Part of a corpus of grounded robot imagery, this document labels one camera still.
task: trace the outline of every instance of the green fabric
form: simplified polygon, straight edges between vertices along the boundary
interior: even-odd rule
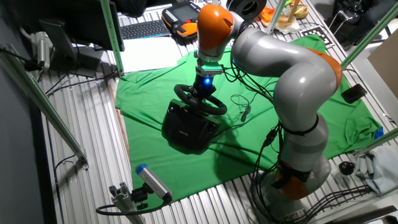
[[[325,52],[325,44],[315,35],[293,43]],[[224,54],[220,64],[229,67],[229,53]],[[134,186],[143,184],[134,172],[135,167],[146,163],[170,188],[174,200],[250,173],[266,134],[278,121],[273,106],[257,95],[246,124],[217,136],[203,154],[190,154],[190,151],[170,147],[160,131],[163,118],[170,100],[178,99],[174,86],[193,83],[195,66],[196,59],[189,53],[176,67],[130,73],[120,79],[116,95],[116,107],[122,111],[126,123]],[[253,78],[261,85],[277,80]],[[220,130],[240,124],[239,106],[230,97],[240,94],[251,100],[254,93],[247,91],[240,82],[228,82],[222,75],[216,76],[213,84],[217,88],[213,95],[228,108],[221,117]],[[267,89],[273,90],[274,86],[275,83]],[[342,99],[341,93],[348,88],[343,80],[336,94],[319,110],[329,128],[330,138],[324,153],[327,158],[367,145],[380,127],[361,100],[349,105]],[[279,148],[278,141],[272,145],[274,149]],[[269,168],[276,159],[277,153],[267,148],[262,154],[261,167]],[[148,203],[149,208],[153,208],[162,202],[150,195]]]

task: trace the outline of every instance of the orange object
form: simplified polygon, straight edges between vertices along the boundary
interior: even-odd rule
[[[177,30],[177,33],[183,37],[187,37],[189,35],[196,34],[197,30],[198,30],[197,23],[195,23],[195,22],[183,24],[181,26],[181,28],[185,29],[185,32],[181,33],[180,31]]]
[[[232,14],[223,7],[215,4],[203,6],[198,15],[199,48],[211,50],[227,41],[233,24]]]
[[[274,15],[275,9],[271,9],[268,7],[265,7],[261,11],[261,20],[264,22],[269,22],[271,21],[272,16]]]
[[[309,50],[311,50],[312,52],[316,53],[318,56],[323,58],[331,66],[331,68],[335,72],[336,79],[337,79],[337,86],[336,86],[336,91],[337,91],[338,87],[340,86],[341,79],[343,78],[343,71],[341,69],[340,63],[338,63],[336,61],[336,59],[334,59],[333,57],[331,57],[331,56],[329,56],[327,54],[324,54],[322,52],[319,52],[319,51],[313,50],[313,49],[309,49]]]
[[[281,169],[280,166],[278,167],[278,170],[276,172],[276,181],[283,178],[283,175],[279,172],[279,169]],[[282,195],[291,200],[298,200],[308,196],[308,190],[304,182],[294,176],[291,177],[290,180],[281,189],[279,189],[279,192],[281,192]]]

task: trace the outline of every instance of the white cloth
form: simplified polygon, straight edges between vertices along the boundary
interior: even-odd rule
[[[365,179],[377,194],[398,187],[398,149],[379,146],[358,157],[355,175]]]

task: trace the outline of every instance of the green metal frame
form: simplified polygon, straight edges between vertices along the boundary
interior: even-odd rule
[[[341,63],[341,68],[345,69],[368,44],[398,15],[398,2],[390,9],[390,11],[381,19],[381,21],[366,35],[366,37],[356,46],[356,48]],[[368,146],[357,150],[354,155],[362,154],[374,149],[381,144],[398,137],[398,128],[389,131],[387,134],[371,142]]]
[[[106,28],[108,28],[109,38],[111,39],[112,50],[114,57],[116,59],[116,65],[118,66],[118,72],[122,74],[122,72],[124,71],[122,57],[120,56],[118,38],[116,37],[116,30],[115,27],[113,26],[113,19],[112,19],[111,8],[109,6],[109,0],[101,0],[101,7],[104,13],[105,22],[107,24]]]
[[[18,54],[11,44],[7,45],[7,49],[11,52],[14,52],[15,54]],[[76,154],[76,156],[83,164],[83,168],[87,169],[88,163],[86,153],[82,150],[75,137],[73,137],[68,127],[62,121],[61,117],[52,106],[45,93],[39,87],[36,79],[32,76],[30,72],[25,71],[24,65],[22,64],[21,60],[5,53],[0,53],[0,59],[4,62],[5,65],[7,65],[11,73],[16,77],[17,81],[27,92],[29,97],[43,112],[43,114],[50,121],[55,130],[57,130],[59,135],[61,135],[62,139],[68,144],[70,149]]]
[[[285,6],[287,5],[287,0],[279,0],[278,5],[276,5],[274,15],[271,18],[271,21],[269,21],[268,27],[266,29],[266,34],[270,34],[275,26],[276,23],[279,20],[280,15],[282,14],[282,11],[284,10]]]

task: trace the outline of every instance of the metal table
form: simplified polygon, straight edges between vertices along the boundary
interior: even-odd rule
[[[303,3],[308,6],[309,14],[301,22],[314,22],[326,27],[314,6],[308,0],[303,0]],[[148,9],[142,17],[137,19],[121,16],[119,18],[120,25],[126,26],[138,22],[158,20],[164,7]],[[267,7],[276,7],[276,1],[269,0]],[[313,25],[302,24],[301,26],[304,29]],[[336,45],[328,49],[327,52],[341,62],[346,57],[346,54],[334,37],[330,33],[329,35],[336,42]],[[291,41],[300,36],[298,33],[289,35],[277,33],[274,34],[274,37]],[[197,49],[198,46],[194,42],[183,47],[176,44],[176,47],[179,48],[181,56],[183,56]],[[106,52],[103,56],[103,62],[102,71],[96,74],[97,77],[102,77],[104,74],[111,72],[105,63],[116,63],[113,53]],[[352,65],[348,66],[348,68],[356,71]],[[343,73],[351,86],[360,83],[367,89],[368,94],[363,98],[363,101],[374,118],[383,126],[384,131],[388,132],[394,129],[395,126],[387,122],[383,117],[384,109],[382,105],[361,76],[355,72],[344,71]],[[44,91],[47,91],[62,76],[61,74],[46,76],[40,86]],[[89,79],[68,75],[59,85],[65,86],[86,80]],[[108,191],[110,185],[126,182],[128,187],[132,189],[128,146],[126,137],[123,137],[124,122],[123,118],[118,119],[121,115],[114,109],[114,94],[117,82],[118,79],[115,78],[107,81],[99,80],[85,83],[60,90],[50,97],[50,101],[65,124],[70,128],[79,144],[85,148],[90,165],[88,170],[83,170],[81,167],[76,166],[76,159],[73,158],[68,160],[69,162],[60,165],[57,170],[65,223],[129,223],[125,217],[107,217],[95,213],[96,207],[111,204],[111,195]],[[55,163],[73,154],[52,127],[50,127],[50,137],[54,148]],[[45,133],[45,139],[47,149],[49,149],[50,139],[47,133]],[[386,144],[398,146],[396,140],[389,141]],[[352,160],[352,156],[343,154],[331,159],[330,162],[333,167],[342,161]],[[327,182],[320,189],[302,199],[302,202],[311,206],[331,192],[364,185],[364,182],[353,175],[349,179],[350,181],[345,182],[344,185],[338,185],[329,176]],[[191,195],[171,204],[171,206],[164,207],[162,210],[143,215],[143,218],[146,223],[267,223],[267,220],[261,216],[251,202],[249,187],[249,177],[240,177]],[[312,222],[326,223],[396,192],[395,190],[382,197],[368,194],[338,207],[325,209]],[[59,223],[61,223],[57,194],[55,190],[53,193],[57,218]]]

